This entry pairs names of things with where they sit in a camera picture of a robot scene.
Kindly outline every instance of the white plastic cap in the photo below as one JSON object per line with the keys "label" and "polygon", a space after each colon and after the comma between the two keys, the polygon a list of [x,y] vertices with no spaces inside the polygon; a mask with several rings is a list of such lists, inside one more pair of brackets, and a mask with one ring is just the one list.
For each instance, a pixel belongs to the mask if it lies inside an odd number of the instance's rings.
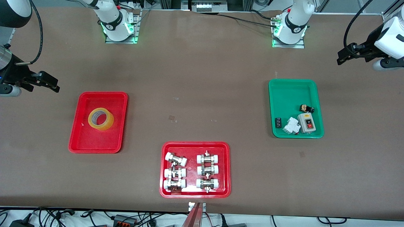
{"label": "white plastic cap", "polygon": [[196,187],[201,188],[201,179],[196,179]]}
{"label": "white plastic cap", "polygon": [[218,188],[218,187],[219,187],[219,180],[213,179],[213,188]]}
{"label": "white plastic cap", "polygon": [[198,172],[198,175],[202,175],[202,166],[197,166],[196,171]]}
{"label": "white plastic cap", "polygon": [[166,154],[166,161],[168,161],[169,159],[170,159],[170,155],[171,155],[171,152],[167,152],[167,154]]}
{"label": "white plastic cap", "polygon": [[218,165],[213,165],[213,171],[215,174],[219,173],[219,166]]}
{"label": "white plastic cap", "polygon": [[181,161],[181,163],[179,165],[185,167],[185,165],[187,164],[187,161],[188,161],[188,159],[182,158],[182,161]]}
{"label": "white plastic cap", "polygon": [[165,169],[164,170],[164,177],[169,177],[170,176],[170,170],[169,169]]}
{"label": "white plastic cap", "polygon": [[201,164],[201,155],[196,156],[196,163]]}
{"label": "white plastic cap", "polygon": [[185,179],[181,179],[181,188],[186,188],[187,187],[187,182]]}
{"label": "white plastic cap", "polygon": [[168,180],[164,180],[163,185],[164,185],[164,189],[168,189]]}
{"label": "white plastic cap", "polygon": [[213,156],[213,163],[217,164],[218,161],[219,161],[219,158],[217,157],[217,154],[215,154],[215,155]]}
{"label": "white plastic cap", "polygon": [[181,169],[181,177],[186,177],[187,176],[187,169],[183,168]]}

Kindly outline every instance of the tape roll core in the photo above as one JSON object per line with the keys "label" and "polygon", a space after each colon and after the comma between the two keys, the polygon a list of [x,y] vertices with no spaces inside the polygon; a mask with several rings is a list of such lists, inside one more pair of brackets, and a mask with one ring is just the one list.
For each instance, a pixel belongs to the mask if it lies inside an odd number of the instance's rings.
{"label": "tape roll core", "polygon": [[[97,124],[97,119],[103,114],[107,116],[105,121],[102,124]],[[113,123],[114,123],[114,116],[105,108],[96,108],[88,116],[88,124],[91,127],[98,129],[100,131],[105,131],[109,129]]]}

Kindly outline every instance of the brown table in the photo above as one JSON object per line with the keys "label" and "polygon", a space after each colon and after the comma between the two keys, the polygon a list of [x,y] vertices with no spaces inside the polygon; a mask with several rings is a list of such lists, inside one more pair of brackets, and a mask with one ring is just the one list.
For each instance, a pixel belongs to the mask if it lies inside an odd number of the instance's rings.
{"label": "brown table", "polygon": [[[92,10],[39,10],[44,47],[31,70],[58,78],[61,91],[1,99],[2,205],[179,212],[204,201],[208,212],[403,219],[403,71],[375,72],[363,59],[337,66],[352,15],[313,15],[306,49],[283,49],[271,47],[266,27],[185,11],[152,11],[136,45],[104,44]],[[348,43],[381,22],[359,17]],[[33,59],[38,30],[33,17],[12,51]],[[323,138],[274,137],[267,84],[276,76],[317,83]],[[110,90],[129,95],[122,150],[70,153],[79,95]],[[231,195],[161,197],[167,141],[229,143]]]}

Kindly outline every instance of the power adapter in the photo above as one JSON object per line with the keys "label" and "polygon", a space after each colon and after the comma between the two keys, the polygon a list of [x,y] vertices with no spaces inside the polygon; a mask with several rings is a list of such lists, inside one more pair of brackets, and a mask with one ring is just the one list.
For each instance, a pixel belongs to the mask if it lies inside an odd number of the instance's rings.
{"label": "power adapter", "polygon": [[10,227],[35,227],[35,226],[23,220],[15,220],[11,223]]}

